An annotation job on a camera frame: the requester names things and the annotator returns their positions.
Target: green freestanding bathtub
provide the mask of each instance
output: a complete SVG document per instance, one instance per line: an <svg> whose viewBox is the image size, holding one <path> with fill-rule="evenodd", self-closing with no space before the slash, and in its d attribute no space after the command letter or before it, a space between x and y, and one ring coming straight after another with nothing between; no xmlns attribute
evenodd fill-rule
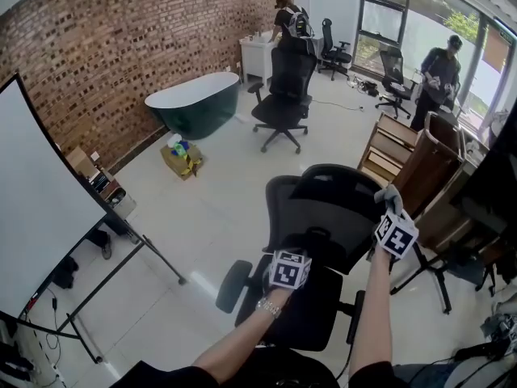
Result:
<svg viewBox="0 0 517 388"><path fill-rule="evenodd" d="M217 72L156 92L145 104L184 139L202 139L235 115L238 88L236 74Z"/></svg>

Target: wristwatch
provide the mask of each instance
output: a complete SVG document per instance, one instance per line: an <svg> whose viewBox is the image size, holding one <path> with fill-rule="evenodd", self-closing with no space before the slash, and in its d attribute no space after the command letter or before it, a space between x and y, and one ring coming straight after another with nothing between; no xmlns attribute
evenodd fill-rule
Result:
<svg viewBox="0 0 517 388"><path fill-rule="evenodd" d="M273 315L273 318L278 319L280 314L282 313L282 310L278 307L273 305L269 300L267 300L267 297L263 297L260 299L257 303L257 306L255 307L255 310L258 309L264 309L267 310L270 314Z"/></svg>

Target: tree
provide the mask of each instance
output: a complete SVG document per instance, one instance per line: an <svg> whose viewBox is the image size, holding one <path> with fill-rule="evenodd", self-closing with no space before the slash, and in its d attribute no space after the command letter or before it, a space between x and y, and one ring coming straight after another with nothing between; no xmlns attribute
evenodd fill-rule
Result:
<svg viewBox="0 0 517 388"><path fill-rule="evenodd" d="M443 24L469 42L474 44L476 43L479 18L475 13L471 13L467 17L463 13L453 10L452 14L443 22Z"/></svg>

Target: floor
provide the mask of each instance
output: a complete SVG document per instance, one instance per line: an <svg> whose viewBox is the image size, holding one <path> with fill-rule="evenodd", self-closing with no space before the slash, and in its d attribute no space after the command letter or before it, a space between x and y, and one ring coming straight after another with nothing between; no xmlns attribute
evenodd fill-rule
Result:
<svg viewBox="0 0 517 388"><path fill-rule="evenodd" d="M356 167L380 114L374 108L375 98L349 87L341 76L331 82L328 75L315 74L309 93L314 97L306 121L309 134L296 135L302 146L300 155L285 137L279 137L266 154L260 152L270 132L252 132L250 111L256 100L242 91L236 117L197 143L207 157L198 178L182 181L162 162L159 149L168 135L117 174L137 202L128 221L150 237L189 282L179 286L167 266L143 249L79 315L104 362L94 365L79 342L61 339L58 369L65 386L109 387L140 360L159 369L187 366L233 328L235 314L222 313L214 301L232 263L245 259L256 264L267 244L267 181L277 175L300 175L321 162ZM80 266L74 288L64 291L51 287L59 301L59 323L132 250L127 239L113 240L113 257L108 261L99 249L83 243L73 254ZM396 264L393 283L416 265L412 255ZM365 289L368 269L369 263L361 260L345 277L342 301L353 302L355 292ZM482 341L479 326L492 302L488 290L475 293L472 285L452 276L447 276L447 285L452 299L449 316L442 313L437 285L427 273L392 298L395 363L436 361L451 356L456 348ZM51 300L51 293L45 292L31 311L30 320L54 327ZM335 374L347 358L348 323L349 319L339 314L326 350L307 353ZM38 381L43 386L55 375L36 338L50 361L57 360L58 350L48 349L44 334L23 331L24 348L36 357L41 371ZM52 336L49 341L54 344ZM51 386L62 384L56 381Z"/></svg>

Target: whiteboard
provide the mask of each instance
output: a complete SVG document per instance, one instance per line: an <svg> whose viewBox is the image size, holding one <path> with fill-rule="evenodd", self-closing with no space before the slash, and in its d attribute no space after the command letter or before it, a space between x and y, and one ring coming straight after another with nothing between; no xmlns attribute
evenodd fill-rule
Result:
<svg viewBox="0 0 517 388"><path fill-rule="evenodd" d="M0 310L18 317L105 214L53 149L13 79L0 93Z"/></svg>

